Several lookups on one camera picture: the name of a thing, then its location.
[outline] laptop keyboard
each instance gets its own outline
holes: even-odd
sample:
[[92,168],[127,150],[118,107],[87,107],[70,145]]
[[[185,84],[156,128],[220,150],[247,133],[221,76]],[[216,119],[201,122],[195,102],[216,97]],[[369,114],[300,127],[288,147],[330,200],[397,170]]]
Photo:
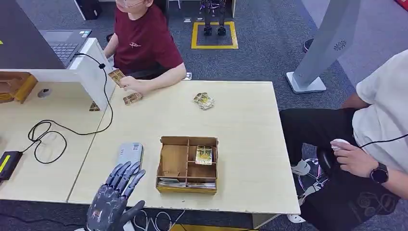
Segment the laptop keyboard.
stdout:
[[53,43],[50,44],[52,50],[61,60],[68,59],[75,48],[78,46],[78,43]]

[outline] wooden holder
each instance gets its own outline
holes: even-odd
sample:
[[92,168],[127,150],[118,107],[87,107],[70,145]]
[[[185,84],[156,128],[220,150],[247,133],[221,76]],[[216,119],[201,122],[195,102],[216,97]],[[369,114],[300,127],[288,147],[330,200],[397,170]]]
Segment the wooden holder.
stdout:
[[[156,188],[159,192],[206,193],[217,192],[217,158],[218,140],[213,137],[170,137],[161,138],[163,144],[160,152],[160,163],[157,169]],[[195,163],[197,146],[209,146],[213,149],[211,165]],[[160,179],[177,179],[184,182],[185,188],[160,186]],[[189,183],[214,182],[215,189],[190,188]]]

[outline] laptop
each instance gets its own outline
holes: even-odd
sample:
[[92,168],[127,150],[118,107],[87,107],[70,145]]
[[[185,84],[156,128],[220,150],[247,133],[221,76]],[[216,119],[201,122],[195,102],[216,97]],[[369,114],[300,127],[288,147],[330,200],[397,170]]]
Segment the laptop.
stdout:
[[74,54],[81,50],[92,30],[40,30],[65,67],[71,64]]
[[39,32],[15,0],[0,0],[0,69],[66,69],[90,33]]

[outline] white t-shirt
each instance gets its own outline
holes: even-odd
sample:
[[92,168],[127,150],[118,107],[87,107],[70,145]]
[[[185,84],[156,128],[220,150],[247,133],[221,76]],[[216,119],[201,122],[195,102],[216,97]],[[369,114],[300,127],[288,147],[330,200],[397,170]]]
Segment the white t-shirt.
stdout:
[[[356,90],[363,101],[371,104],[354,114],[357,144],[390,140],[408,133],[408,50],[359,82]],[[363,150],[389,168],[408,173],[408,137],[370,144]]]

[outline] robotic hand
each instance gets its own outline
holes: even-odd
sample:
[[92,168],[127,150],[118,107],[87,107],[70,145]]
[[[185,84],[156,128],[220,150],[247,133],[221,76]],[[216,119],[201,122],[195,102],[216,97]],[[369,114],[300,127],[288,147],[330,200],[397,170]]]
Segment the robotic hand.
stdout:
[[[140,212],[144,206],[144,201],[139,201],[133,208],[124,213],[128,198],[146,173],[145,170],[139,171],[140,162],[130,165],[131,162],[128,161],[113,169],[105,184],[96,192],[92,204],[89,206],[86,228],[76,231],[123,231],[123,226]],[[132,175],[135,177],[127,186]]]

